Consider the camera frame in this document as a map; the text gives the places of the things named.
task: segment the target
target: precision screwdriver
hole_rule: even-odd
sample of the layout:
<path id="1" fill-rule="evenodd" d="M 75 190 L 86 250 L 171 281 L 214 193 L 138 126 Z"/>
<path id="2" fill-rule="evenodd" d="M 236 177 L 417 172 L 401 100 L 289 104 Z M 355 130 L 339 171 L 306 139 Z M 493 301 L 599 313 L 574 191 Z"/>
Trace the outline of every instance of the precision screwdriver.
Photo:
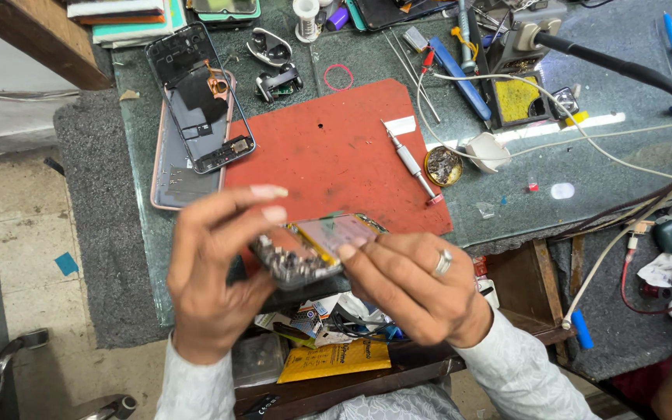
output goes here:
<path id="1" fill-rule="evenodd" d="M 387 131 L 387 135 L 390 138 L 390 141 L 392 141 L 393 145 L 396 147 L 396 153 L 398 153 L 398 157 L 401 158 L 403 164 L 406 166 L 406 169 L 408 169 L 408 172 L 411 174 L 412 177 L 415 177 L 416 180 L 419 181 L 419 184 L 424 188 L 424 191 L 429 196 L 427 205 L 434 205 L 440 203 L 443 200 L 442 193 L 435 195 L 434 192 L 432 192 L 432 188 L 429 187 L 427 181 L 425 181 L 424 177 L 422 177 L 422 169 L 417 164 L 417 161 L 414 159 L 414 156 L 412 156 L 411 153 L 408 151 L 408 149 L 406 149 L 406 146 L 402 145 L 401 142 L 398 141 L 396 136 L 393 135 L 393 132 L 391 132 L 390 129 L 387 128 L 387 126 L 385 125 L 385 121 L 380 119 L 380 122 L 383 123 L 383 126 Z"/>

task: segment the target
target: wall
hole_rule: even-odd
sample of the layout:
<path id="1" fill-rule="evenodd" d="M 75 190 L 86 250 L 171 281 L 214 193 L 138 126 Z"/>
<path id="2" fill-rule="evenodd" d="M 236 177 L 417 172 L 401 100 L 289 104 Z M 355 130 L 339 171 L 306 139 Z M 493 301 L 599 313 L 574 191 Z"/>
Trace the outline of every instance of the wall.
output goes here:
<path id="1" fill-rule="evenodd" d="M 25 53 L 0 39 L 0 91 L 62 91 L 76 89 Z M 73 100 L 0 100 L 0 152 L 54 144 L 53 114 Z"/>

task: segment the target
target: gray carpet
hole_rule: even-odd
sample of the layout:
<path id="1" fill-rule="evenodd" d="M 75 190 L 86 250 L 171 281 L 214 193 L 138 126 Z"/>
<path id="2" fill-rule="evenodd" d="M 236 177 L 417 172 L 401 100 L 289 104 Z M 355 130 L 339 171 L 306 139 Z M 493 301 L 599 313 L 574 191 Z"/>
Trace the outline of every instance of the gray carpet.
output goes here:
<path id="1" fill-rule="evenodd" d="M 621 229 L 605 229 L 587 234 L 584 239 L 583 277 L 587 276 L 603 248 Z M 569 295 L 571 241 L 550 242 L 549 249 L 559 266 L 562 306 L 572 302 Z M 603 260 L 600 269 L 583 294 L 578 307 L 595 344 L 581 349 L 576 339 L 568 340 L 572 367 L 596 380 L 651 365 L 672 355 L 672 318 L 668 315 L 641 315 L 621 301 L 620 283 L 627 238 L 622 238 Z M 626 277 L 626 295 L 640 310 L 662 310 L 667 301 L 639 296 L 641 279 L 637 271 L 659 255 L 651 234 L 641 236 Z"/>
<path id="2" fill-rule="evenodd" d="M 154 312 L 116 90 L 80 92 L 54 115 L 99 348 L 167 337 Z"/>

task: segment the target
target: white sleeve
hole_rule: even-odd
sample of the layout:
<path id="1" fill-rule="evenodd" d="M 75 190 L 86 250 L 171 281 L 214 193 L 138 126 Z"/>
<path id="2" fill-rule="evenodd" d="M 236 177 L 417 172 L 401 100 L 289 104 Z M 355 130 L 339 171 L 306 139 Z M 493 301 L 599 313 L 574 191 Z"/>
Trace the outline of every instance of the white sleeve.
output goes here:
<path id="1" fill-rule="evenodd" d="M 173 348 L 165 350 L 165 376 L 154 420 L 233 420 L 235 389 L 228 352 L 213 365 L 193 365 Z"/>
<path id="2" fill-rule="evenodd" d="M 493 310 L 489 334 L 455 351 L 503 418 L 594 420 L 583 394 L 549 362 L 543 343 Z"/>

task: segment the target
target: red wire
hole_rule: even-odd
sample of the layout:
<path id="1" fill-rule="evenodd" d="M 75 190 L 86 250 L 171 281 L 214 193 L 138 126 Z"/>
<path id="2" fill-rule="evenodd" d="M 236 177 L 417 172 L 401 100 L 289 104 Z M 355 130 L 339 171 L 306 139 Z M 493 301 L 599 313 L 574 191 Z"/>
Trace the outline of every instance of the red wire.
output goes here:
<path id="1" fill-rule="evenodd" d="M 659 311 L 640 311 L 637 310 L 635 307 L 633 307 L 629 301 L 627 300 L 627 295 L 624 293 L 624 288 L 627 284 L 627 268 L 629 267 L 629 263 L 632 261 L 632 254 L 634 253 L 634 250 L 629 250 L 626 252 L 626 258 L 623 260 L 623 271 L 621 273 L 621 300 L 626 304 L 626 307 L 629 308 L 630 310 L 637 312 L 639 314 L 645 314 L 645 315 L 660 315 L 660 314 L 667 314 L 668 312 L 672 312 L 672 306 L 670 308 L 666 308 L 664 310 L 659 310 Z"/>

